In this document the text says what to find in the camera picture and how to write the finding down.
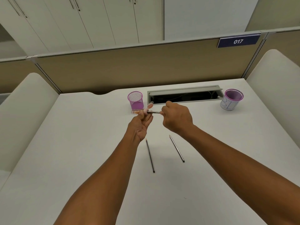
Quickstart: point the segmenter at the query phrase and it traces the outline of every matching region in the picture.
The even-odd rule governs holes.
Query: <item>white cabinet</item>
[[[93,48],[74,0],[44,0],[72,50]]]
[[[0,0],[0,23],[27,55],[49,52],[12,0]]]
[[[103,0],[117,45],[139,43],[133,0]]]
[[[74,0],[94,48],[115,45],[103,0]]]
[[[43,0],[12,1],[50,52],[70,50],[66,39]]]
[[[139,42],[162,41],[162,0],[134,0],[133,7]]]

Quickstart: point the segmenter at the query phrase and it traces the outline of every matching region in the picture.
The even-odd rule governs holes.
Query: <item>blue sign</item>
[[[220,38],[218,48],[228,46],[244,46],[256,44],[260,34],[248,34],[243,36],[224,37]]]

